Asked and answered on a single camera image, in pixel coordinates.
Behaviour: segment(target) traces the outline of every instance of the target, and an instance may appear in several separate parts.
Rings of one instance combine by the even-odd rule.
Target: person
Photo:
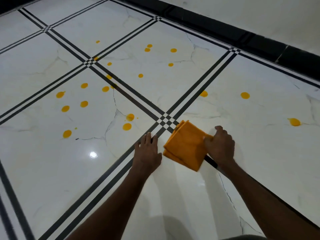
[[[213,138],[204,138],[206,149],[234,184],[266,238],[319,240],[318,229],[287,208],[238,166],[233,158],[235,142],[232,136],[221,126],[215,129]],[[151,140],[151,133],[147,133],[135,144],[132,167],[122,184],[67,240],[121,239],[144,183],[161,160],[157,136]],[[261,237],[243,235],[232,239]]]

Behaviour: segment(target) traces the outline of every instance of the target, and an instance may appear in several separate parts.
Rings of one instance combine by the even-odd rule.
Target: white wall
[[[161,0],[320,55],[320,0]]]

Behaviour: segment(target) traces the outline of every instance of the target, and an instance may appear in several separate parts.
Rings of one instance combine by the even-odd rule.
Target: yellow droplet
[[[82,83],[82,84],[81,84],[81,88],[86,88],[87,86],[88,86],[87,83]]]
[[[65,92],[66,92],[66,91],[64,91],[64,92],[58,92],[57,95],[56,95],[56,97],[59,98],[59,99],[62,98]]]
[[[105,86],[102,88],[102,92],[108,92],[109,91],[109,87],[108,86]]]
[[[134,114],[130,113],[126,117],[127,121],[133,121],[134,120]]]
[[[208,92],[207,91],[203,91],[202,93],[200,93],[200,96],[206,97],[206,96],[208,96]]]
[[[88,101],[82,101],[82,102],[80,103],[80,106],[81,106],[82,108],[87,107],[87,106],[88,106]]]
[[[247,92],[242,92],[240,95],[241,95],[241,97],[242,97],[243,99],[248,99],[248,98],[250,98],[250,94],[247,93]]]
[[[292,126],[300,126],[301,125],[301,122],[296,118],[288,118],[288,120]]]
[[[125,131],[128,131],[131,129],[131,127],[132,127],[132,125],[130,123],[126,123],[122,126],[122,129]]]
[[[70,109],[70,107],[68,105],[66,105],[66,106],[62,107],[61,111],[62,112],[67,112],[69,109]]]
[[[72,131],[71,130],[66,130],[64,133],[63,133],[63,138],[68,138],[70,137],[72,134]]]

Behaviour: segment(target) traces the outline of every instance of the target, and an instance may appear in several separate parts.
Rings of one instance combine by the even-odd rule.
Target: white marble floor
[[[1,239],[64,239],[117,188],[147,131],[222,125],[235,159],[320,226],[320,84],[117,0],[0,17]],[[262,235],[231,182],[163,158],[123,239]]]

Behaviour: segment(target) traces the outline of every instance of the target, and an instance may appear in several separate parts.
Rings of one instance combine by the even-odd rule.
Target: orange cloth
[[[163,146],[165,148],[163,155],[198,171],[207,154],[203,142],[203,137],[207,135],[189,121],[181,121]]]

